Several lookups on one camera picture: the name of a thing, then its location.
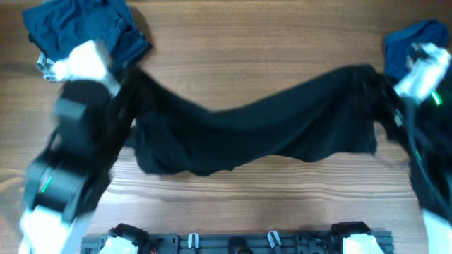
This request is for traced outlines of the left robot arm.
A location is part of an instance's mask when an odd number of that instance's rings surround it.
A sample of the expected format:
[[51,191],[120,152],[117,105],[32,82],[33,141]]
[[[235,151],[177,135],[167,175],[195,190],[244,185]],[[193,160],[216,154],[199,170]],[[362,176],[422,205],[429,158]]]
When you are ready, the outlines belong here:
[[63,84],[54,105],[56,128],[26,171],[19,253],[79,247],[133,120],[132,88],[115,90],[91,80]]

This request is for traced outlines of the black polo shirt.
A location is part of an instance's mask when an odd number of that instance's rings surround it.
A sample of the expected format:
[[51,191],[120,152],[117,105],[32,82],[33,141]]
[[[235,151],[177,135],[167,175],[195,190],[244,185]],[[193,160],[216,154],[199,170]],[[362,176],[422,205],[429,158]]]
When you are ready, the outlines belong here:
[[246,106],[209,111],[146,74],[143,107],[126,145],[149,174],[208,176],[268,155],[315,162],[376,151],[377,100],[387,79],[372,66],[337,68]]

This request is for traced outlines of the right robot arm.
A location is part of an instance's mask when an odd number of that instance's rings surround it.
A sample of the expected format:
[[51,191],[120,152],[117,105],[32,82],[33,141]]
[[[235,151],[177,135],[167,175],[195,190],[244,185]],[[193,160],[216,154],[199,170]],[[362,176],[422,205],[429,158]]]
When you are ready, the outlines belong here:
[[410,156],[410,181],[427,231],[429,253],[451,253],[451,82],[400,81],[392,106],[396,140]]

